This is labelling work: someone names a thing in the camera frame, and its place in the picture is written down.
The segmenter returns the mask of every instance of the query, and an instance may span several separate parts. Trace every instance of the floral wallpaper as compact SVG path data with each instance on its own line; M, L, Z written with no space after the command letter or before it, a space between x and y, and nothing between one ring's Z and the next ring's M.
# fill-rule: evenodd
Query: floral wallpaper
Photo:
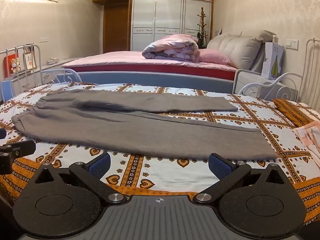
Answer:
M320 0L214 0L213 6L215 30L265 29L276 33L283 46L286 39L299 40L298 51L285 50L282 72L302 75L306 41L313 37L320 39ZM313 87L302 101L309 101L309 95L316 90L315 85Z
M100 52L102 7L92 0L0 0L0 51L36 43L42 64ZM41 37L49 42L39 43ZM0 55L0 78L3 56Z

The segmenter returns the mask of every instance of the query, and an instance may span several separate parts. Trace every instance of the white sliding door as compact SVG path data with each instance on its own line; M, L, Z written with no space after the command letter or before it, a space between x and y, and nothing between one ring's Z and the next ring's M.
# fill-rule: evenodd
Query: white sliding door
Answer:
M153 42L155 0L132 0L131 50L143 51Z
M206 24L205 32L207 35L207 42L209 42L211 30L211 6L212 3L208 1L184 0L183 33L195 37L197 36L197 33L199 32L198 24L201 24L200 17L197 15L201 15L201 8L203 7L206 16L204 18L204 23Z
M156 0L154 41L170 34L181 33L182 2L182 0Z

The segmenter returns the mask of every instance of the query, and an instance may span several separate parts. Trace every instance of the wine box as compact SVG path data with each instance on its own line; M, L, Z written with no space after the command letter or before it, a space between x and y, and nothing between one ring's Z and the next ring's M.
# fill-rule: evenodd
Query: wine box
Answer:
M261 76L275 80L281 72L281 63L284 47L277 43L266 42L266 51Z

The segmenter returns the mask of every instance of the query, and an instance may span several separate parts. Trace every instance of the teddy bear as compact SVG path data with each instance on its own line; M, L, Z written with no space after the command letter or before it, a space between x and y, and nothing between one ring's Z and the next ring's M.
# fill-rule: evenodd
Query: teddy bear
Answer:
M20 60L18 57L11 60L11 70L13 73L20 71Z

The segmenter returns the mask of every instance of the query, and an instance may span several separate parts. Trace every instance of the gray ribbed plate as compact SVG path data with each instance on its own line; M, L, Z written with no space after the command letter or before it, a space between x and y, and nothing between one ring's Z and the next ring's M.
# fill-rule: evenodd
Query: gray ribbed plate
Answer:
M20 240L32 240L23 236ZM247 240L225 227L213 209L187 196L133 196L111 206L91 228L70 240ZM298 240L291 236L287 240Z

